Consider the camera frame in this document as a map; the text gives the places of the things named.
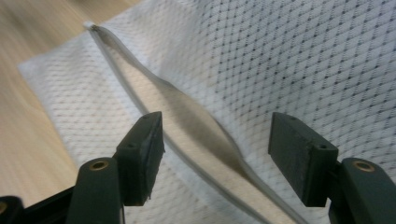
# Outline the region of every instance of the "mesh cloth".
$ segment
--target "mesh cloth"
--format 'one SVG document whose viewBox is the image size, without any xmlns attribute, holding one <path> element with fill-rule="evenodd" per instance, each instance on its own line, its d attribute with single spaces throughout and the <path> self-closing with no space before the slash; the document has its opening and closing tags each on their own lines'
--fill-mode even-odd
<svg viewBox="0 0 396 224">
<path fill-rule="evenodd" d="M 303 207 L 267 154 L 272 112 L 303 120 L 339 147 L 340 160 L 373 161 L 396 181 L 395 19 L 396 1 L 385 0 L 148 0 L 104 26 L 150 72 L 208 111 L 249 167 L 297 213 L 325 223 L 327 209 Z M 84 34 L 21 67 L 78 164 L 110 156 L 138 118 L 100 55 Z M 186 181 L 193 171 L 180 175 L 188 170 L 183 162 L 163 163 L 186 192 L 201 192 Z M 217 203 L 197 197 L 190 208 L 192 196 L 177 197 L 186 205 L 176 209 L 197 206 L 201 213 L 191 213 L 207 212 L 213 218 L 207 223 L 254 221 L 219 195 Z M 174 221 L 190 223 L 183 219 L 189 213 L 181 213 Z"/>
</svg>

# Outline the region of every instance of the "wooden table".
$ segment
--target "wooden table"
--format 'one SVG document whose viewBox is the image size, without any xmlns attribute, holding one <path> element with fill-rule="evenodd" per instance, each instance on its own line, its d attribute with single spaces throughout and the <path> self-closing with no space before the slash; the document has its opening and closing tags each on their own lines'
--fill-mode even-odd
<svg viewBox="0 0 396 224">
<path fill-rule="evenodd" d="M 138 0 L 0 1 L 0 196 L 29 206 L 74 185 L 71 161 L 17 65 L 100 23 Z"/>
</svg>

